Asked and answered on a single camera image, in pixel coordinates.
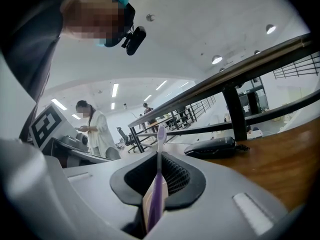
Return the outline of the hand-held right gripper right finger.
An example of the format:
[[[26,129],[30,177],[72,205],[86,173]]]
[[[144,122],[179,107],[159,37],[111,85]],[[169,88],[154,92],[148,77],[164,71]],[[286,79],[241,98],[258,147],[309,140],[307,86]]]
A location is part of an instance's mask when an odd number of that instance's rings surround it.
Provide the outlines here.
[[[235,170],[167,152],[189,182],[165,200],[154,240],[261,240],[277,233],[288,211],[270,192]]]

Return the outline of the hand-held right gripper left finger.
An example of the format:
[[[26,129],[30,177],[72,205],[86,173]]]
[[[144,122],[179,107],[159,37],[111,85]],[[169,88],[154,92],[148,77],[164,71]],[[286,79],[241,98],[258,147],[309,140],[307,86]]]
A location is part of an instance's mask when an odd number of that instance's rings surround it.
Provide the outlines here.
[[[156,154],[137,155],[63,170],[80,198],[121,240],[158,240],[145,228],[143,196],[156,175]]]

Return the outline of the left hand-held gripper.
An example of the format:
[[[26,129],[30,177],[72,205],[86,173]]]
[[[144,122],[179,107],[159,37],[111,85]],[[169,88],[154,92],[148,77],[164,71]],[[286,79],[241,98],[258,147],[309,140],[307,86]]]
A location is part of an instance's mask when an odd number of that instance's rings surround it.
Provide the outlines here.
[[[29,127],[33,145],[46,156],[58,159],[62,168],[80,167],[121,159],[111,150],[104,158],[89,153],[88,138],[78,132],[55,104],[50,104]]]

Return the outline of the purple toothbrush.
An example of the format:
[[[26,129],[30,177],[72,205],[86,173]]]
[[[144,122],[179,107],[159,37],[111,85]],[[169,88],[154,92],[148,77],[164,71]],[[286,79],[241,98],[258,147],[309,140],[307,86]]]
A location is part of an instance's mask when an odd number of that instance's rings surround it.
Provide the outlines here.
[[[157,132],[157,152],[156,152],[156,175],[148,214],[147,232],[150,232],[158,223],[163,214],[163,175],[162,175],[162,152],[167,139],[166,128],[161,125]]]

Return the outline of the black office chair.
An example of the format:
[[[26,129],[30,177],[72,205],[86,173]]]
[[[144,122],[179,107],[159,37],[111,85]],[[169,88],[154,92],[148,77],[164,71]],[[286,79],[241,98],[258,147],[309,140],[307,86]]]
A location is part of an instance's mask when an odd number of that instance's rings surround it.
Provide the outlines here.
[[[135,142],[133,136],[131,134],[126,135],[123,132],[121,127],[117,127],[116,129],[117,129],[117,132],[121,135],[123,142],[124,142],[124,145],[127,147],[131,146],[131,148],[127,152],[130,153],[130,151],[133,151],[133,153],[135,153],[137,146],[136,146],[136,142]]]

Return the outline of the black telephone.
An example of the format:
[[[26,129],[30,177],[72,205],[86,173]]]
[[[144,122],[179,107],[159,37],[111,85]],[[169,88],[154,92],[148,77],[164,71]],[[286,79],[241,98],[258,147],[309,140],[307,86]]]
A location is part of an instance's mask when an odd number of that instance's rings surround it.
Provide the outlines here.
[[[226,159],[233,157],[237,152],[247,152],[250,148],[237,144],[231,136],[200,141],[189,145],[184,154],[197,159]]]

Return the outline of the row of ceiling light strips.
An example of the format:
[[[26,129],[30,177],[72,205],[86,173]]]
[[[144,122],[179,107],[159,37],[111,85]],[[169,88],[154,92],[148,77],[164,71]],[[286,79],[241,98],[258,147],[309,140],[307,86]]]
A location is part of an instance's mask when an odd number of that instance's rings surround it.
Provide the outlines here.
[[[80,100],[106,114],[126,109],[139,109],[138,114],[142,114],[144,103],[156,108],[193,85],[194,81],[187,79],[120,78],[69,87],[52,94],[51,99],[57,100],[66,108],[64,112],[69,114],[76,113],[76,103]]]

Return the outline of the black cabinet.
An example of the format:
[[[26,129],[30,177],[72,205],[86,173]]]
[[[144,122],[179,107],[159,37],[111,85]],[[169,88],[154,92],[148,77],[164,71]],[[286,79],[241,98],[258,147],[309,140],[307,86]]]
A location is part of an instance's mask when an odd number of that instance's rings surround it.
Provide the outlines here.
[[[245,117],[260,114],[268,108],[265,94],[258,94],[257,92],[241,94],[239,100]]]

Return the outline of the person's black top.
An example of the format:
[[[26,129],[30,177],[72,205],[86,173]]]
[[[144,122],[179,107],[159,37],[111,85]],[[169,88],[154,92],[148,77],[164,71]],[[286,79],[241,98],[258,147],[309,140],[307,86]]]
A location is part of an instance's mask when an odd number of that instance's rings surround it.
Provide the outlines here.
[[[21,86],[38,103],[63,28],[63,0],[41,0],[29,6],[6,38],[4,58]]]

